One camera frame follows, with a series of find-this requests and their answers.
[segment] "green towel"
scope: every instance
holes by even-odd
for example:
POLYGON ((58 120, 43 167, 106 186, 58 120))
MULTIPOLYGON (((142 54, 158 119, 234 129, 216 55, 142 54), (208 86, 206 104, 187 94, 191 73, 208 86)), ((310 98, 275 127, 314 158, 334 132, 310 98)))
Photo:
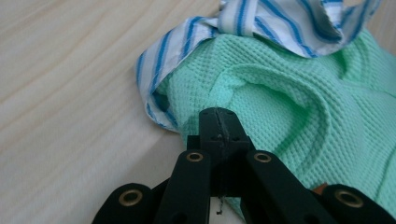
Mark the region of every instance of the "green towel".
POLYGON ((396 217, 396 58, 367 31, 316 59, 220 35, 156 92, 167 97, 184 140, 198 134, 201 110, 231 109, 256 148, 274 152, 307 188, 348 185, 396 217))

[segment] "striped cloth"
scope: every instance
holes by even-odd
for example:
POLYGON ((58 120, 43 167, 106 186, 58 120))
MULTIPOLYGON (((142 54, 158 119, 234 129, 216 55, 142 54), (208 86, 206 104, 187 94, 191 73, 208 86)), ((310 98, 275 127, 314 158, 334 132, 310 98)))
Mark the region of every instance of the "striped cloth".
POLYGON ((315 58, 336 52, 354 40, 380 0, 345 7, 342 0, 221 1, 213 18, 193 17, 165 34, 138 58, 136 83, 148 116, 177 132, 177 121, 157 87, 186 57, 221 34, 267 39, 292 53, 315 58))

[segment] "waffle textured towel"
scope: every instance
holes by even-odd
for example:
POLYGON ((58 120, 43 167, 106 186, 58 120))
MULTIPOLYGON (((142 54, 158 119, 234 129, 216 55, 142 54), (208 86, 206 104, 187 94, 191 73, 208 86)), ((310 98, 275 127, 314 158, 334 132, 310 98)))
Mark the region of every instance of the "waffle textured towel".
POLYGON ((184 139, 198 134, 201 110, 231 109, 256 148, 274 152, 307 188, 349 185, 396 217, 396 58, 368 32, 316 59, 220 35, 155 95, 172 109, 184 139))

